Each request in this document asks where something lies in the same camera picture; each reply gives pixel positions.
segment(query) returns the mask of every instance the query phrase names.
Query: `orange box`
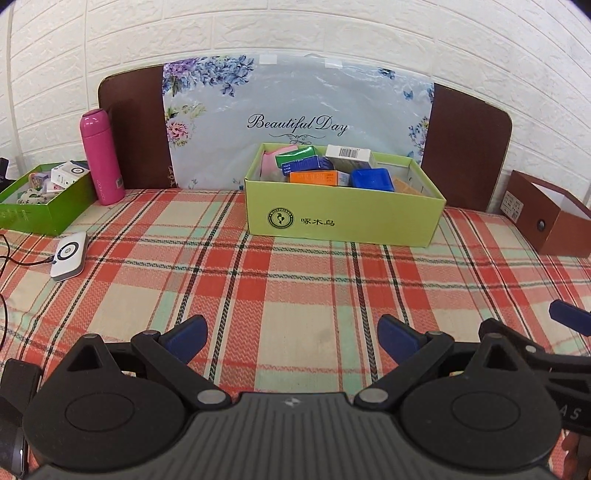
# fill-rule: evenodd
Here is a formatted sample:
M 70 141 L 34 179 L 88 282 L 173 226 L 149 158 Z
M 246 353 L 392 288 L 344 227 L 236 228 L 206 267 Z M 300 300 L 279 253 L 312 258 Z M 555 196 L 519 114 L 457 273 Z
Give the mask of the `orange box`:
M 337 170 L 293 171 L 290 182 L 346 187 L 349 185 L 349 174 Z

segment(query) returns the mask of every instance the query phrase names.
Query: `floral poster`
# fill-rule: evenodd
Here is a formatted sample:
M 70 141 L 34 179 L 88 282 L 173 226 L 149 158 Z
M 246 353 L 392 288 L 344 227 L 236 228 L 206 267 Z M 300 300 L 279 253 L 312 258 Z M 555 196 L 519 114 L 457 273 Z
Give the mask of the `floral poster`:
M 242 189 L 263 142 L 343 145 L 419 164 L 433 83 L 316 56 L 199 57 L 164 65 L 164 120 L 182 188 Z

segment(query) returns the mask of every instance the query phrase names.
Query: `green medicine box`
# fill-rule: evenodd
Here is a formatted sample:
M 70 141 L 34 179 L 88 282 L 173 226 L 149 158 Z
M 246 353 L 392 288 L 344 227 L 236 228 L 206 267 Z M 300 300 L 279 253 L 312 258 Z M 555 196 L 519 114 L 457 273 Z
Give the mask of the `green medicine box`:
M 95 187 L 88 174 L 45 205 L 2 203 L 28 183 L 30 173 L 50 171 L 59 164 L 39 165 L 0 193 L 0 228 L 57 236 L 96 201 Z
M 261 181 L 263 153 L 284 144 L 265 143 L 246 174 L 248 230 L 253 235 L 427 247 L 446 200 L 411 158 L 373 153 L 378 168 L 421 195 Z M 315 147 L 324 155 L 326 147 Z

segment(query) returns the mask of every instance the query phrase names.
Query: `blue box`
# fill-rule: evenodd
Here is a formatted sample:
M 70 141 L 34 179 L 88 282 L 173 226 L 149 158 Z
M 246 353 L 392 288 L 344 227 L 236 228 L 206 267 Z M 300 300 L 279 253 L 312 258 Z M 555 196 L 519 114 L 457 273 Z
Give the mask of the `blue box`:
M 333 164 L 330 160 L 324 157 L 314 155 L 313 157 L 304 158 L 302 160 L 294 160 L 284 163 L 281 166 L 281 171 L 286 177 L 293 171 L 310 171 L 310 170 L 334 170 Z
M 393 192 L 390 173 L 385 168 L 363 168 L 351 172 L 351 185 L 357 189 Z

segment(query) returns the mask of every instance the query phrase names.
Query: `white brick wall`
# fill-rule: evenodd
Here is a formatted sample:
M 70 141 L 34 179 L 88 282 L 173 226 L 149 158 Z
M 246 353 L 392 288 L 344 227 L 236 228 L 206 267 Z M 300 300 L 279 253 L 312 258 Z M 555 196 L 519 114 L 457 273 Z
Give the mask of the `white brick wall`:
M 107 75 L 281 49 L 422 72 L 509 112 L 491 207 L 513 168 L 589 201 L 591 21 L 568 0 L 17 0 L 8 42 L 2 24 L 0 154 L 18 155 L 12 125 L 27 167 L 82 155 L 78 119 Z

